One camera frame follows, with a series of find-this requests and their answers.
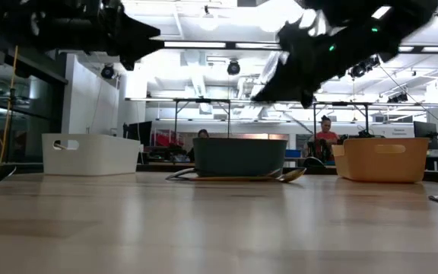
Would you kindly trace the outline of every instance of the person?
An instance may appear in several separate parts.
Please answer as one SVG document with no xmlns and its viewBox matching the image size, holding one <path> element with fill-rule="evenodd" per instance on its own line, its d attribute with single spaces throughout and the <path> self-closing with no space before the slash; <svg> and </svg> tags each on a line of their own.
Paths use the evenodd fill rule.
<svg viewBox="0 0 438 274">
<path fill-rule="evenodd" d="M 322 130 L 321 132 L 317 132 L 316 139 L 325 140 L 325 143 L 327 144 L 329 149 L 331 149 L 332 152 L 332 145 L 336 145 L 338 143 L 339 136 L 331 131 L 332 121 L 327 116 L 324 115 L 322 117 L 322 121 L 320 122 L 320 124 Z M 309 139 L 309 142 L 314 142 L 313 136 Z M 321 151 L 320 145 L 315 144 L 315 147 L 316 147 L 317 157 L 320 157 L 320 151 Z M 305 151 L 305 155 L 308 155 L 308 143 L 305 144 L 304 151 Z"/>
<path fill-rule="evenodd" d="M 209 138 L 209 132 L 207 132 L 206 129 L 201 129 L 198 131 L 197 133 L 197 137 L 199 138 Z M 187 156 L 190 159 L 190 162 L 193 163 L 195 161 L 195 152 L 194 152 L 194 148 L 192 148 L 189 153 L 187 154 Z"/>
</svg>

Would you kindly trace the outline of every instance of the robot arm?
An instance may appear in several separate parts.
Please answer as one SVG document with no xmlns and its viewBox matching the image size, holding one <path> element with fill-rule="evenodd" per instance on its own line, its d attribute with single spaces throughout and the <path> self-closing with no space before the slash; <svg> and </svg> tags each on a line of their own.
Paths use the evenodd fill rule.
<svg viewBox="0 0 438 274">
<path fill-rule="evenodd" d="M 41 51 L 75 49 L 119 56 L 127 70 L 163 48 L 160 30 L 125 14 L 120 0 L 0 0 L 0 32 Z"/>
<path fill-rule="evenodd" d="M 336 34 L 311 37 L 299 21 L 278 32 L 280 47 L 288 52 L 269 83 L 253 100 L 298 100 L 310 107 L 320 85 L 353 66 L 379 55 L 389 61 L 398 55 L 402 40 L 426 25 L 438 12 L 438 0 L 297 0 L 304 8 L 321 10 Z M 390 9 L 380 18 L 372 15 Z"/>
</svg>

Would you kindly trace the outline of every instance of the dark gray bin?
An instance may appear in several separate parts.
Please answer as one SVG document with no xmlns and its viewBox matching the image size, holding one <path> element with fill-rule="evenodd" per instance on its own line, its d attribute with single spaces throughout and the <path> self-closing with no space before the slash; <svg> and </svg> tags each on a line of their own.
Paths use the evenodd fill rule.
<svg viewBox="0 0 438 274">
<path fill-rule="evenodd" d="M 200 177 L 256 177 L 283 168 L 287 141 L 196 138 L 195 169 Z"/>
</svg>

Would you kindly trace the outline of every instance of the wooden table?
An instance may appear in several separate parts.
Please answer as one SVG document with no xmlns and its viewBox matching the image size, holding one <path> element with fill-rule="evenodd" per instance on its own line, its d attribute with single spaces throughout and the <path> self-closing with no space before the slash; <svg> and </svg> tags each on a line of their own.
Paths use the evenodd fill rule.
<svg viewBox="0 0 438 274">
<path fill-rule="evenodd" d="M 438 184 L 0 183 L 0 273 L 438 273 Z"/>
</svg>

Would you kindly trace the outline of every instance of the desk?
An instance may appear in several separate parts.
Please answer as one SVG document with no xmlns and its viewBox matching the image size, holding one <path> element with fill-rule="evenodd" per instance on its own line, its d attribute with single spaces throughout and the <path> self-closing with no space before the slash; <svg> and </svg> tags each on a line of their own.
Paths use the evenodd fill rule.
<svg viewBox="0 0 438 274">
<path fill-rule="evenodd" d="M 0 183 L 0 273 L 438 273 L 438 184 Z"/>
<path fill-rule="evenodd" d="M 427 156 L 427 161 L 425 163 L 425 169 L 438 171 L 438 157 Z"/>
</svg>

